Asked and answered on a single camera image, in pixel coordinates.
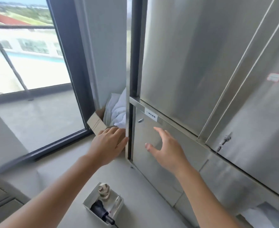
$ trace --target sky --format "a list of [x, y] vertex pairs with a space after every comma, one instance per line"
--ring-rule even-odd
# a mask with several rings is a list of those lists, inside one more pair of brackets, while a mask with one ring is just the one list
[[17, 3], [22, 3], [25, 5], [29, 4], [35, 4], [35, 5], [47, 5], [46, 0], [0, 0], [3, 2], [17, 2]]

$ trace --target white box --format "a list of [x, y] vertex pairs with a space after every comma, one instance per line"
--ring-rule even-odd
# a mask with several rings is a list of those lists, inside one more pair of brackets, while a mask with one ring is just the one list
[[122, 206], [124, 205], [124, 199], [123, 199], [123, 197], [122, 197], [121, 195], [119, 195], [119, 194], [117, 194], [116, 192], [114, 192], [114, 191], [111, 189], [111, 186], [110, 186], [110, 195], [109, 195], [109, 198], [108, 198], [107, 200], [102, 200], [102, 199], [100, 198], [100, 196], [99, 196], [99, 191], [98, 191], [99, 185], [100, 185], [100, 184], [101, 184], [101, 182], [100, 182], [99, 184], [96, 185], [96, 187], [92, 190], [92, 192], [89, 194], [89, 196], [85, 199], [85, 201], [84, 201], [83, 204], [84, 204], [84, 206], [86, 207], [86, 209], [87, 209], [94, 217], [96, 217], [97, 219], [100, 220], [101, 223], [103, 223], [103, 224], [104, 224], [105, 226], [107, 226], [107, 227], [111, 227], [112, 225], [111, 225], [110, 223], [106, 223], [106, 222], [104, 222], [103, 220], [101, 220], [95, 213], [93, 213], [93, 212], [90, 210], [90, 208], [91, 208], [91, 206], [93, 205], [93, 203], [95, 203], [95, 202], [99, 199], [99, 200], [101, 200], [101, 201], [103, 202], [104, 208], [105, 208], [107, 211], [109, 211], [109, 210], [112, 208], [112, 206], [113, 206], [113, 204], [114, 204], [116, 198], [117, 198], [118, 196], [120, 196], [122, 200], [121, 200], [119, 206], [117, 207], [117, 210], [114, 212], [114, 214], [113, 214], [113, 216], [112, 216], [113, 220], [115, 220], [115, 219], [117, 218], [118, 214], [119, 214], [119, 211], [122, 209]]

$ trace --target person's right hand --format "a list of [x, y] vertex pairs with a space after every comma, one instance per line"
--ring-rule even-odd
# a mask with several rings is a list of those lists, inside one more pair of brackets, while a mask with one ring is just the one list
[[176, 141], [167, 130], [153, 127], [162, 138], [163, 146], [161, 150], [153, 145], [146, 143], [145, 148], [155, 157], [158, 163], [173, 174], [177, 174], [179, 167], [187, 163], [187, 158], [181, 145]]

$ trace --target floor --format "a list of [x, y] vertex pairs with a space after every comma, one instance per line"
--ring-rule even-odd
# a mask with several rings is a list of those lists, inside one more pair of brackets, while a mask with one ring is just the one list
[[[52, 184], [78, 157], [85, 154], [93, 138], [94, 136], [90, 136], [38, 162], [19, 167], [6, 173], [3, 178], [24, 194], [34, 197]], [[82, 204], [99, 182], [109, 184], [125, 200], [125, 204], [116, 219], [119, 228], [186, 227], [179, 215], [173, 211], [138, 170], [130, 167], [130, 163], [122, 153], [91, 177], [73, 201], [59, 224], [59, 228], [104, 227], [100, 221], [89, 214]]]
[[0, 104], [0, 117], [28, 152], [84, 129], [73, 90]]

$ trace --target label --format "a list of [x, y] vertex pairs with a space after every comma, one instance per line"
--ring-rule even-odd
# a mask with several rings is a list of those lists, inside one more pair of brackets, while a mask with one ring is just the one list
[[279, 81], [279, 73], [270, 73], [267, 77], [267, 81], [278, 82]]
[[157, 116], [155, 113], [153, 113], [151, 110], [148, 110], [147, 108], [145, 108], [145, 114], [146, 114], [149, 118], [151, 118], [151, 119], [153, 119], [154, 121], [157, 122], [158, 116]]

